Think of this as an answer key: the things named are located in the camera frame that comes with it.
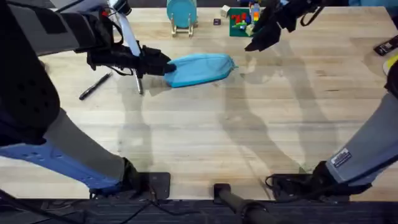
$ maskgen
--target wooden tabletop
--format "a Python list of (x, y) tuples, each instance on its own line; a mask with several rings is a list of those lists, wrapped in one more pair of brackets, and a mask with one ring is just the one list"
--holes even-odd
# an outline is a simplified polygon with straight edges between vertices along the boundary
[[(141, 44), (171, 58), (226, 53), (238, 69), (228, 78), (171, 89), (146, 75), (113, 75), (85, 101), (78, 96), (108, 70), (92, 71), (85, 54), (41, 57), (71, 119), (139, 171), (172, 175), (170, 198), (211, 198), (230, 183), (244, 198), (270, 199), (263, 181), (274, 173), (311, 172), (372, 115), (386, 78), (373, 46), (397, 30), (382, 7), (326, 8), (308, 27), (286, 32), (263, 52), (245, 52), (250, 38), (229, 37), (218, 8), (199, 8), (193, 38), (172, 38), (165, 9), (133, 9)], [(398, 166), (353, 200), (398, 200)], [(87, 198), (85, 185), (47, 169), (1, 158), (0, 188), (25, 198)]]

